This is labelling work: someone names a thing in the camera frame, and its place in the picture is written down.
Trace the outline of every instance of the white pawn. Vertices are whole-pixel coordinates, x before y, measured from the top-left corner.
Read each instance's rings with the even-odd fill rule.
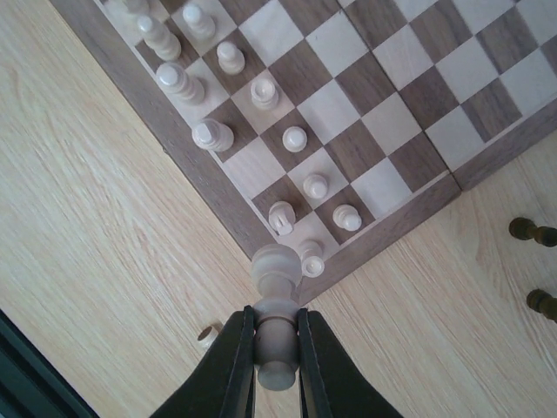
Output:
[[[149,2],[147,0],[124,0],[126,12],[133,17],[149,14]]]
[[[270,78],[255,80],[250,93],[253,104],[262,111],[271,111],[279,104],[279,89]]]
[[[234,143],[232,129],[214,119],[203,119],[195,125],[191,137],[199,148],[207,151],[226,151]]]
[[[212,17],[205,13],[196,4],[187,4],[182,11],[185,24],[188,25],[190,33],[198,41],[207,41],[215,36],[217,27]]]
[[[300,152],[307,145],[307,134],[298,126],[291,126],[282,135],[282,144],[290,152]]]
[[[198,105],[205,98],[205,89],[199,79],[188,76],[180,64],[161,64],[157,68],[157,79],[162,91],[181,98],[188,105]]]
[[[288,202],[280,201],[269,209],[269,224],[277,231],[278,235],[288,235],[294,230],[296,213]]]
[[[165,24],[151,16],[143,15],[138,17],[138,28],[147,46],[153,49],[160,59],[172,61],[180,56],[180,41]]]
[[[302,242],[298,248],[302,261],[302,273],[307,277],[318,277],[325,271],[323,248],[311,239]]]
[[[354,206],[340,205],[332,213],[333,222],[342,229],[353,233],[362,226],[362,218]]]
[[[304,180],[304,192],[308,198],[322,199],[327,195],[329,185],[325,177],[320,174],[310,174]]]
[[[221,42],[217,47],[218,65],[231,76],[239,74],[245,67],[244,54],[232,42]]]

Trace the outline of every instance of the dark chess piece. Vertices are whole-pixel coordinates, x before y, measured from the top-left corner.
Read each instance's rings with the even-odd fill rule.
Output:
[[[557,246],[557,229],[549,226],[536,226],[530,219],[513,219],[508,226],[508,231],[516,239],[524,241],[534,239],[543,246]]]
[[[541,289],[533,290],[526,297],[526,303],[530,309],[557,322],[557,299],[548,292]]]

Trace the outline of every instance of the chessboard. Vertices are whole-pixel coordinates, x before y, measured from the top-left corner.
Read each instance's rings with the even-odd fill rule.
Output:
[[[300,304],[557,128],[554,0],[197,0],[216,24],[203,42],[184,0],[149,0],[180,42],[176,63],[204,86],[196,105],[159,88],[164,61],[122,0],[51,2],[248,257],[319,242],[325,271],[303,278]],[[237,75],[219,66],[224,41],[245,57]],[[279,90],[270,111],[251,99],[263,79]],[[195,145],[204,118],[232,129],[231,148]],[[292,126],[301,152],[283,145]],[[314,173],[322,199],[304,190]],[[296,216],[283,236],[269,223],[279,201]],[[357,231],[333,221],[340,205],[357,210]]]

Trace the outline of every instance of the table surface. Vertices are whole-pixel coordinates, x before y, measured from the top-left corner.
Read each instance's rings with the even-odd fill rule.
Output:
[[[146,416],[207,324],[253,303],[248,260],[47,2],[0,16],[0,307],[102,416]],[[405,416],[553,416],[554,133],[311,307]],[[297,387],[258,416],[296,416]]]

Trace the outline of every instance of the chessboard square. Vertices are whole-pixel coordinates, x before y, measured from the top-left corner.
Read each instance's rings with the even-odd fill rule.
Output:
[[[296,223],[312,211],[302,193],[286,175],[266,187],[252,199],[253,204],[259,209],[265,219],[269,219],[271,206],[280,201],[288,202],[292,205],[296,213]]]
[[[304,38],[279,0],[256,11],[240,30],[267,67]]]
[[[184,5],[184,0],[158,0],[169,14],[174,13]]]
[[[298,110],[323,145],[359,119],[358,111],[335,80],[317,90]]]
[[[412,192],[446,170],[445,163],[424,132],[402,145],[389,159]]]
[[[221,124],[225,124],[232,129],[234,133],[234,143],[232,147],[226,151],[216,152],[218,159],[223,163],[258,136],[231,99],[226,100],[217,109],[209,113],[207,117],[215,119]]]
[[[362,218],[362,226],[358,231],[350,232],[346,229],[338,227],[332,220],[332,214],[334,210],[340,205],[350,205],[354,206],[358,211],[359,216]],[[340,192],[328,199],[323,205],[315,210],[315,213],[319,216],[323,224],[331,232],[331,235],[337,240],[339,244],[344,244],[351,237],[356,235],[359,231],[364,229],[366,226],[372,224],[375,220],[372,213],[369,212],[366,205],[358,194],[354,191],[351,185],[346,186]]]
[[[236,22],[237,25],[241,25],[249,17],[253,15],[256,11],[265,6],[269,0],[250,0],[239,1],[239,0],[220,0],[228,14]]]
[[[553,67],[555,73],[557,73],[557,37],[552,37],[547,41],[541,50],[546,55],[547,61]]]
[[[312,199],[305,195],[304,181],[311,174],[320,174],[327,180],[329,190],[322,199]],[[339,168],[334,161],[332,161],[332,158],[327,154],[324,148],[320,148],[313,153],[312,156],[306,158],[299,165],[290,170],[288,177],[290,177],[294,185],[296,185],[298,190],[304,195],[313,209],[348,185],[345,176],[340,172]]]
[[[279,58],[269,71],[296,106],[331,80],[331,74],[305,40]]]
[[[306,39],[333,77],[368,52],[343,12],[336,13]]]
[[[436,67],[407,85],[400,91],[400,96],[423,129],[429,128],[459,105]]]
[[[230,35],[231,32],[236,29],[236,24],[219,0],[203,0],[202,3],[198,2],[198,5],[205,13],[210,15],[215,22],[217,29],[215,35],[211,39],[199,41],[191,34],[182,14],[183,7],[172,13],[172,19],[184,33],[185,37],[188,38],[193,48],[195,48],[195,51],[197,51],[200,56],[203,56],[213,46],[219,44],[220,41]]]
[[[524,116],[557,93],[557,77],[541,50],[531,53],[500,78]]]
[[[300,152],[288,151],[282,142],[283,134],[286,129],[291,126],[298,126],[302,128],[307,135],[305,148]],[[298,109],[293,109],[276,124],[263,132],[261,134],[261,139],[263,139],[269,150],[271,150],[272,154],[277,158],[279,163],[287,172],[304,161],[322,146],[321,142],[317,138],[317,135],[309,124],[307,124]]]
[[[285,175],[285,170],[261,138],[254,139],[223,163],[223,170],[248,199],[255,198]]]
[[[475,35],[511,7],[511,0],[453,0],[466,24]]]
[[[410,25],[435,63],[472,37],[452,0],[438,1]]]
[[[356,0],[346,7],[346,14],[372,49],[406,24],[394,0]]]
[[[325,149],[349,181],[354,181],[385,158],[385,153],[361,120],[325,145]]]
[[[339,4],[336,0],[319,0],[318,2],[280,0],[280,2],[305,37],[339,11]]]
[[[397,89],[402,89],[433,65],[410,25],[373,51]]]
[[[416,119],[398,93],[367,113],[362,122],[385,155],[393,153],[421,132]]]
[[[122,0],[108,0],[103,8],[114,29],[128,45],[137,45],[141,42],[137,17],[128,12]],[[168,11],[158,0],[149,1],[149,14],[159,22],[164,22],[169,16]]]
[[[277,242],[298,251],[301,244],[308,239],[319,244],[323,250],[323,260],[331,258],[340,248],[337,240],[315,212],[311,212],[300,220],[288,235],[278,236]]]
[[[204,60],[229,94],[234,94],[261,73],[265,69],[265,65],[238,29],[233,31],[224,40],[232,42],[242,51],[245,59],[244,69],[239,74],[226,74],[218,64],[218,45],[205,54]]]
[[[479,133],[460,106],[427,129],[426,134],[453,172],[484,146]]]
[[[371,52],[342,71],[336,80],[360,115],[365,115],[396,92]]]
[[[539,45],[557,35],[555,0],[522,0],[516,7]]]
[[[474,94],[462,104],[462,108],[484,142],[495,137],[522,116],[499,79]]]
[[[354,180],[352,187],[375,219],[386,216],[412,196],[410,188],[388,158]]]
[[[499,74],[538,47],[524,19],[514,7],[482,30],[478,39]]]
[[[158,57],[154,50],[147,46],[144,40],[141,40],[135,48],[138,54],[145,61],[145,63],[149,65],[149,68],[151,68],[153,72],[156,72],[159,65],[164,62],[161,58]]]
[[[190,44],[190,41],[187,37],[185,37],[184,33],[178,27],[173,18],[168,19],[165,23],[168,29],[176,35],[178,41],[180,41],[180,46],[182,47],[180,56],[176,62],[184,67],[189,67],[199,58],[198,52],[195,51],[195,48],[193,48],[193,45]]]
[[[270,111],[262,111],[258,107],[255,107],[252,102],[252,94],[250,92],[250,89],[252,83],[260,78],[269,78],[273,80],[275,85],[278,87],[278,105]],[[232,96],[232,100],[240,109],[250,125],[252,125],[253,129],[258,135],[265,132],[273,124],[277,123],[289,111],[294,109],[294,105],[292,104],[288,96],[285,95],[282,89],[280,89],[277,80],[275,80],[275,78],[268,70],[263,71],[261,74],[255,77],[251,83],[246,84],[244,87],[238,90]]]
[[[499,76],[475,37],[441,59],[437,69],[459,103],[467,101]]]
[[[421,15],[437,0],[394,0],[408,22]]]
[[[217,109],[230,96],[217,80],[203,58],[185,69],[185,72],[199,79],[205,89],[205,98],[200,104],[185,104],[179,98],[168,95],[182,118],[189,126],[194,126],[200,119],[206,118],[209,113]]]

